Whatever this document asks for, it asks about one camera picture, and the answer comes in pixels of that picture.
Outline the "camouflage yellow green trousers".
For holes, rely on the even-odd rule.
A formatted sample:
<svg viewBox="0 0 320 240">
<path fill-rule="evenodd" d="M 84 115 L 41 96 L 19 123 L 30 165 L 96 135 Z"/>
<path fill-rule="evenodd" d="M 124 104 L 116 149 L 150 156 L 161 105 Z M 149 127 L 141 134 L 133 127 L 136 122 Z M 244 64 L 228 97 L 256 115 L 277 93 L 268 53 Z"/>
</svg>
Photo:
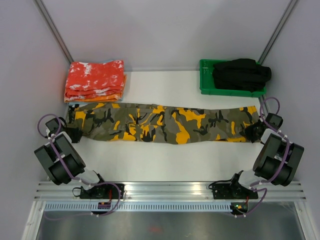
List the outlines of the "camouflage yellow green trousers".
<svg viewBox="0 0 320 240">
<path fill-rule="evenodd" d="M 138 103 L 90 103 L 70 107 L 66 126 L 97 141 L 184 145 L 245 143 L 246 127 L 259 121 L 255 106 L 202 109 Z"/>
</svg>

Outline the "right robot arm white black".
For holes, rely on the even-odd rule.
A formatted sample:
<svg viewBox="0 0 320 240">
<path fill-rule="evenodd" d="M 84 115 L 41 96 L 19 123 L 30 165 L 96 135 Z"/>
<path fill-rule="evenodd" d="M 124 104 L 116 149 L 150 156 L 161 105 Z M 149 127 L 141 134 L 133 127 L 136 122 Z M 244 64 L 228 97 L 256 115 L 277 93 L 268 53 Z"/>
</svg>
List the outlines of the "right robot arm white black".
<svg viewBox="0 0 320 240">
<path fill-rule="evenodd" d="M 228 193 L 235 199 L 257 199 L 258 193 L 253 191 L 254 183 L 271 183 L 275 186 L 288 186 L 297 171 L 304 147 L 291 143 L 282 137 L 280 127 L 283 118 L 269 113 L 266 119 L 259 120 L 246 127 L 243 131 L 247 140 L 252 143 L 264 140 L 261 152 L 258 154 L 252 170 L 242 171 L 233 176 L 228 185 Z"/>
</svg>

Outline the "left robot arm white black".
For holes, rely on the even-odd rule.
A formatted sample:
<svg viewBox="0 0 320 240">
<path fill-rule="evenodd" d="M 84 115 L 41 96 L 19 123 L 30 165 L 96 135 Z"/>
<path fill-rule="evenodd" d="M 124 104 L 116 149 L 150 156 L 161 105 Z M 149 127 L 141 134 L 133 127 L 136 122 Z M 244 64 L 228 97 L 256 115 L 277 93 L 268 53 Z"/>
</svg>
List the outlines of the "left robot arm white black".
<svg viewBox="0 0 320 240">
<path fill-rule="evenodd" d="M 48 113 L 38 120 L 37 130 L 48 142 L 34 150 L 34 154 L 49 180 L 58 186 L 75 180 L 86 185 L 99 199 L 108 195 L 109 186 L 104 179 L 94 170 L 87 169 L 73 147 L 83 135 L 79 128 L 67 127 L 64 118 Z"/>
</svg>

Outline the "black trousers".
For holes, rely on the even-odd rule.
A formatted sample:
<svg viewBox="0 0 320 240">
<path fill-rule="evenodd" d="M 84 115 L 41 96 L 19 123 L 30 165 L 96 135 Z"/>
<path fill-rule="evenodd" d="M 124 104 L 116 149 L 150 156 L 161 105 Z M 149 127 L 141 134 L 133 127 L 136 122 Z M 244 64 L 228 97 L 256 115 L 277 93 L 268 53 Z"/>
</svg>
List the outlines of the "black trousers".
<svg viewBox="0 0 320 240">
<path fill-rule="evenodd" d="M 212 67 L 212 78 L 217 89 L 253 93 L 262 90 L 272 78 L 270 67 L 249 58 L 222 61 Z"/>
</svg>

